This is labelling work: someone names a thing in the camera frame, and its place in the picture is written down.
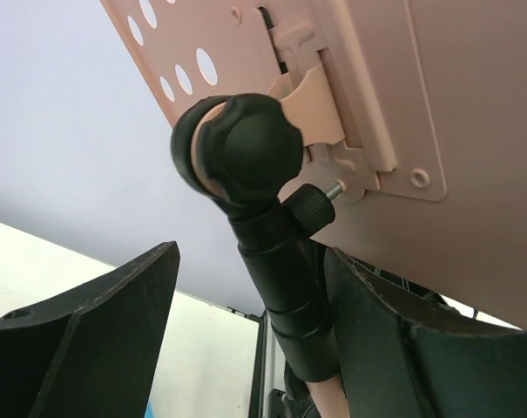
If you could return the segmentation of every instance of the black knob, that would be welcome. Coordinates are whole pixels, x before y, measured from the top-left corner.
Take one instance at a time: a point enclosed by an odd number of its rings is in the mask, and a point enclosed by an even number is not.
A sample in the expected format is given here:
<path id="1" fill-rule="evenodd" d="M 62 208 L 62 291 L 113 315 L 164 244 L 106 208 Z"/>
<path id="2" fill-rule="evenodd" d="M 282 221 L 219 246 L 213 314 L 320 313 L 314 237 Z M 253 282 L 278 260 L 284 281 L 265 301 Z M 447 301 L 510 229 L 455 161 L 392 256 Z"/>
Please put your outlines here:
<path id="1" fill-rule="evenodd" d="M 315 185 L 302 185 L 282 205 L 301 238 L 309 238 L 334 221 L 334 206 Z"/>
<path id="2" fill-rule="evenodd" d="M 276 199 L 300 172 L 303 149 L 300 130 L 278 100 L 240 94 L 200 127 L 196 152 L 199 171 L 221 187 L 225 200 L 250 206 Z"/>

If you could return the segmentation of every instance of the circular hole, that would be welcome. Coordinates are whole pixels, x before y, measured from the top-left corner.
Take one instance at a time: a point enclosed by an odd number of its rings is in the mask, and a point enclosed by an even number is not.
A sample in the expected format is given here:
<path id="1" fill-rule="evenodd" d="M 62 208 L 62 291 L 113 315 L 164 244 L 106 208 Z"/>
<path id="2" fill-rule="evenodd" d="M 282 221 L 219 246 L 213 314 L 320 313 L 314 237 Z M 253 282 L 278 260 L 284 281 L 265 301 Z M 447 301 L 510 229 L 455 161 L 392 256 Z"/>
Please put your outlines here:
<path id="1" fill-rule="evenodd" d="M 22 307 L 15 311 L 8 312 L 2 317 L 3 320 L 13 320 L 15 318 L 23 318 L 24 316 L 31 315 L 32 311 L 28 307 Z"/>
<path id="2" fill-rule="evenodd" d="M 174 90 L 168 84 L 168 82 L 166 81 L 164 77 L 160 78 L 160 86 L 162 87 L 162 91 L 166 94 L 166 96 L 171 102 L 176 100 L 176 96 L 174 96 Z"/>
<path id="3" fill-rule="evenodd" d="M 217 85 L 219 76 L 217 75 L 217 69 L 214 67 L 214 62 L 212 61 L 211 57 L 209 57 L 209 54 L 207 54 L 202 48 L 198 48 L 196 56 L 197 65 L 199 66 L 199 70 L 201 71 L 201 74 L 205 80 L 210 85 Z"/>
<path id="4" fill-rule="evenodd" d="M 176 77 L 178 77 L 179 85 L 182 86 L 182 89 L 187 94 L 193 93 L 192 88 L 192 82 L 190 81 L 190 78 L 187 76 L 186 71 L 180 66 L 176 64 Z"/>
<path id="5" fill-rule="evenodd" d="M 155 15 L 155 10 L 152 9 L 151 2 L 149 0 L 139 0 L 139 5 L 141 6 L 143 16 L 145 16 L 147 23 L 149 23 L 151 27 L 156 28 L 157 17 Z"/>
<path id="6" fill-rule="evenodd" d="M 412 171 L 410 174 L 410 181 L 419 189 L 425 189 L 429 186 L 429 176 L 421 169 L 415 169 Z"/>
<path id="7" fill-rule="evenodd" d="M 127 17 L 127 24 L 130 25 L 130 30 L 132 31 L 132 35 L 137 41 L 137 43 L 143 45 L 143 35 L 141 35 L 141 30 L 139 30 L 138 24 L 135 23 L 133 17 Z"/>

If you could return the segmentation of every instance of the black rubber cap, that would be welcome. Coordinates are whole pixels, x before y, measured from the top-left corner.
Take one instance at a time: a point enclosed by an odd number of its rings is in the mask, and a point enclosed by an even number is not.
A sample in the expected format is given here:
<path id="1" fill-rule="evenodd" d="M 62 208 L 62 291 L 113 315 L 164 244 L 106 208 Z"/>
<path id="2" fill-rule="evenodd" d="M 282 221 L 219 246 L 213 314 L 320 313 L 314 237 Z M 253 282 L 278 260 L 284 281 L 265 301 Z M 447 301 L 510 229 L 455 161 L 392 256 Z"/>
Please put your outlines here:
<path id="1" fill-rule="evenodd" d="M 197 192 L 211 196 L 201 184 L 192 164 L 192 139 L 200 120 L 215 106 L 228 100 L 228 96 L 214 96 L 199 101 L 188 109 L 176 123 L 170 138 L 170 153 L 179 175 Z"/>
<path id="2" fill-rule="evenodd" d="M 298 175 L 303 158 L 298 128 L 280 102 L 262 94 L 240 94 L 199 130 L 198 159 L 203 175 L 214 180 L 233 205 L 276 199 Z"/>

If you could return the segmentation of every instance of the pink plastic panel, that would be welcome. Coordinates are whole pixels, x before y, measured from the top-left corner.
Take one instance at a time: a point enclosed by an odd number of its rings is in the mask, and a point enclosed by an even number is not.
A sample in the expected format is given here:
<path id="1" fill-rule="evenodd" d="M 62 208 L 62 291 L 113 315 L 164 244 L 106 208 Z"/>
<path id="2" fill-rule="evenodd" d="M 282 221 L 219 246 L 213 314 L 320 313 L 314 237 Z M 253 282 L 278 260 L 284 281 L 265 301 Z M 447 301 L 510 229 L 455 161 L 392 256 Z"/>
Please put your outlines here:
<path id="1" fill-rule="evenodd" d="M 265 93 L 280 75 L 260 12 L 242 2 L 101 3 L 171 126 L 202 98 Z"/>
<path id="2" fill-rule="evenodd" d="M 268 91 L 280 72 L 257 10 L 267 7 L 294 86 L 324 63 L 352 147 L 314 157 L 354 155 L 368 174 L 363 198 L 339 199 L 316 238 L 527 327 L 527 0 L 151 0 L 155 28 L 145 0 L 101 1 L 171 125 L 206 96 Z M 289 186 L 321 185 L 319 170 L 309 158 Z M 416 170 L 433 188 L 416 187 Z"/>

